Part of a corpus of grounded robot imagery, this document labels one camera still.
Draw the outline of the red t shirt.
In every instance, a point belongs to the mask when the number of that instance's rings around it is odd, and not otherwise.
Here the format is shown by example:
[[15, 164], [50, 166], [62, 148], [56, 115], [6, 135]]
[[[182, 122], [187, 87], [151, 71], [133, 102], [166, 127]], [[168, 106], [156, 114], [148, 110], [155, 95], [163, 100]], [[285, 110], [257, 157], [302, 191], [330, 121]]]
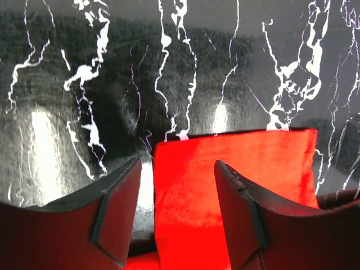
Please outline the red t shirt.
[[154, 156], [153, 253], [127, 269], [229, 269], [214, 165], [225, 161], [255, 183], [318, 208], [312, 163], [317, 131], [253, 131], [162, 142]]

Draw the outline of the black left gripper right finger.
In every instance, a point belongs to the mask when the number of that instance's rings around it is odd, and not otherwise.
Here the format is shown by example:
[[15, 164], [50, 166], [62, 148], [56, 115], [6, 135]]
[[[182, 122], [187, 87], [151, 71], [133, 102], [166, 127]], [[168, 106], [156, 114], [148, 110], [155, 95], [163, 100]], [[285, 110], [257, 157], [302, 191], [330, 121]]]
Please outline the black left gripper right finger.
[[359, 202], [321, 210], [214, 166], [232, 269], [358, 269]]

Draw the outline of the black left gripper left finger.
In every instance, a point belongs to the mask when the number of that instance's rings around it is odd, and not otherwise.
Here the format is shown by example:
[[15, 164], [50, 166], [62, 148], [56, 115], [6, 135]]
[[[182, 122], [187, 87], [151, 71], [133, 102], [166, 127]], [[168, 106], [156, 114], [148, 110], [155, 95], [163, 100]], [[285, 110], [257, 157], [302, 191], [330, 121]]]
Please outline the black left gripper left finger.
[[121, 269], [128, 259], [142, 164], [45, 206], [1, 204], [2, 269]]

